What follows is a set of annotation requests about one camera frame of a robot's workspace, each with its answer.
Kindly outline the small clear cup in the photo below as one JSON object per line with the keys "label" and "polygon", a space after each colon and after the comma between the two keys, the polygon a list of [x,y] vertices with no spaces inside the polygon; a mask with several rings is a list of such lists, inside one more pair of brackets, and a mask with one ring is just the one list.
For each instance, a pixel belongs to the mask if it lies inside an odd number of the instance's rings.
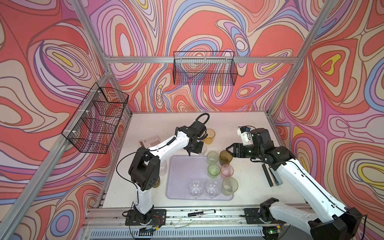
{"label": "small clear cup", "polygon": [[203,145],[201,154],[202,154],[202,155],[205,155],[206,152],[207,152],[207,146],[206,146],[206,145]]}

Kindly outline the dark olive textured cup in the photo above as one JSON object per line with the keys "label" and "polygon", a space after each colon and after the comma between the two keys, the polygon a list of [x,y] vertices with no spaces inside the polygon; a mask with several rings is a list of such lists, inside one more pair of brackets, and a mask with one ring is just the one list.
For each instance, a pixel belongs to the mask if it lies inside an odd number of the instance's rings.
{"label": "dark olive textured cup", "polygon": [[223,150],[220,152],[219,162],[221,166],[229,165],[232,160],[233,160],[233,156],[230,153],[228,153],[226,150]]}

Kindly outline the bright green cup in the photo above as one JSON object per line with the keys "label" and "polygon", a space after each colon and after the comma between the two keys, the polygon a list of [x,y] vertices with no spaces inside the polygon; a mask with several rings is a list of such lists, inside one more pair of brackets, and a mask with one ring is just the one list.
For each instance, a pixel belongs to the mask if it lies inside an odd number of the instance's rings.
{"label": "bright green cup", "polygon": [[221,173],[221,166],[219,166],[218,164],[210,164],[207,170],[208,170],[209,177],[212,179],[215,179]]}

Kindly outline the pink transparent cup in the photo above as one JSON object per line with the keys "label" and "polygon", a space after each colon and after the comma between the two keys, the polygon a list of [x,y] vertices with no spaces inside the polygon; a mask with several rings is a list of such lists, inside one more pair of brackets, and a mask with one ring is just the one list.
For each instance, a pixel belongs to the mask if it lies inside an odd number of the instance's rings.
{"label": "pink transparent cup", "polygon": [[231,177],[234,174],[234,168],[229,164],[221,166],[221,175],[225,178]]}

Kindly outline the pale green frosted large cup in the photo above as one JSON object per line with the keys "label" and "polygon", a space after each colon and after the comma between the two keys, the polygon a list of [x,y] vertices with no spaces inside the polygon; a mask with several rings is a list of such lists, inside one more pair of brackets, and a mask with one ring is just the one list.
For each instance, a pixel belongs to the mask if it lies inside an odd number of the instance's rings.
{"label": "pale green frosted large cup", "polygon": [[230,196],[239,188],[238,181],[233,177],[226,177],[222,183],[222,193],[225,196]]}

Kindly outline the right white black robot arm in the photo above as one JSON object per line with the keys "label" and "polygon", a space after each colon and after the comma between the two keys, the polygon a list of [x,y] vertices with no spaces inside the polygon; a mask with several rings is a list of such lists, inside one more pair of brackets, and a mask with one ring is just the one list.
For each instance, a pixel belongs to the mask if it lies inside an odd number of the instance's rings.
{"label": "right white black robot arm", "polygon": [[268,165],[284,177],[313,209],[313,213],[288,206],[276,198],[262,202],[256,216],[263,223],[283,221],[294,226],[314,240],[351,240],[367,215],[349,208],[328,193],[300,164],[286,147],[276,147],[267,129],[242,126],[237,131],[241,143],[234,143],[226,152],[234,158],[249,159]]}

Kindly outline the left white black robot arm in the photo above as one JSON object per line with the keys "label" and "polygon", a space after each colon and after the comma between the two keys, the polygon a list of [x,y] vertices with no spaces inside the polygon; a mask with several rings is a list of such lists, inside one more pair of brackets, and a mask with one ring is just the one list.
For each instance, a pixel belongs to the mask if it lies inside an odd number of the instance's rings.
{"label": "left white black robot arm", "polygon": [[160,179],[160,166],[179,150],[200,154],[203,140],[208,136],[204,123],[196,120],[191,126],[177,127],[170,138],[160,144],[145,149],[139,148],[129,168],[131,181],[138,187],[138,202],[135,210],[140,214],[148,214],[154,207],[152,188]]}

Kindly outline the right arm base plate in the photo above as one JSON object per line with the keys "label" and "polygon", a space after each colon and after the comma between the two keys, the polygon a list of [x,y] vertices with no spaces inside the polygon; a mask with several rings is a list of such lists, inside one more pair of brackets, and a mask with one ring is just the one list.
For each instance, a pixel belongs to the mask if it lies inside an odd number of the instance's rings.
{"label": "right arm base plate", "polygon": [[262,220],[260,208],[245,208],[243,217],[248,225],[284,225],[286,222],[276,219]]}

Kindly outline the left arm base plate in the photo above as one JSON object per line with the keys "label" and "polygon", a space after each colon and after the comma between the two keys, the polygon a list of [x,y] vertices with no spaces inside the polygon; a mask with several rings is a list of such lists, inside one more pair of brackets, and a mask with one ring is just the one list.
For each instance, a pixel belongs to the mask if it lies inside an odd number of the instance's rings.
{"label": "left arm base plate", "polygon": [[140,213],[136,208],[129,210],[125,215],[126,226],[158,226],[166,223],[166,209],[151,209],[147,214]]}

